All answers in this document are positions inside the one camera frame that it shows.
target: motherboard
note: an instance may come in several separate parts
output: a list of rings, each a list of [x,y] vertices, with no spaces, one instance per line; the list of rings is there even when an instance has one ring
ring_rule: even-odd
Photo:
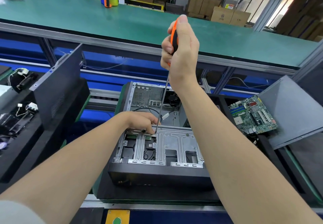
[[[229,109],[238,129],[246,134],[261,134],[277,128],[276,121],[257,95],[231,104]]]

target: screwdriver shaft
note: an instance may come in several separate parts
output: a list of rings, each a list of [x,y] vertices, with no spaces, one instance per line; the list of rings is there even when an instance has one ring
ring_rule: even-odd
[[[165,89],[164,89],[164,93],[163,93],[163,99],[161,100],[161,103],[160,103],[160,111],[159,111],[159,114],[158,114],[158,122],[157,122],[157,125],[156,125],[155,134],[157,133],[157,128],[158,128],[158,124],[159,124],[159,120],[160,120],[160,115],[161,115],[162,109],[163,109],[163,104],[164,104],[164,100],[165,100],[166,90],[167,90],[167,86],[168,86],[168,80],[169,80],[169,71],[168,71],[167,81],[166,81],[166,85],[165,85]]]

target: forearm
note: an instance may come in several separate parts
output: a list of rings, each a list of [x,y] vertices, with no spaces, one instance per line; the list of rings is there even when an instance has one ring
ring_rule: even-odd
[[[293,217],[319,221],[275,166],[197,83],[187,84],[178,95],[212,183],[234,223],[247,223],[251,216],[254,223],[295,223]]]
[[[69,223],[107,164],[126,119],[119,114],[74,140],[6,190],[46,223]]]

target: person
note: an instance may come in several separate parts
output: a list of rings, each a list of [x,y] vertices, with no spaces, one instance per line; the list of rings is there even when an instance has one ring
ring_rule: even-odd
[[[168,29],[171,33],[173,24]],[[214,188],[235,224],[322,224],[295,189],[213,104],[195,69],[199,42],[181,15],[178,50],[162,42],[161,66],[180,97]],[[0,195],[0,223],[69,223],[127,128],[153,134],[151,113],[121,112],[66,145]]]

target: orange and black screwdriver handle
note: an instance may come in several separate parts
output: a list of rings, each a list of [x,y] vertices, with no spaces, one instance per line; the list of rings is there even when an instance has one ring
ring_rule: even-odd
[[[174,49],[172,55],[178,49],[178,36],[177,36],[177,31],[176,31],[177,20],[178,20],[178,18],[176,19],[176,21],[174,23],[174,26],[173,26],[173,29],[172,29],[172,34],[171,34],[171,44],[172,44],[173,49]]]

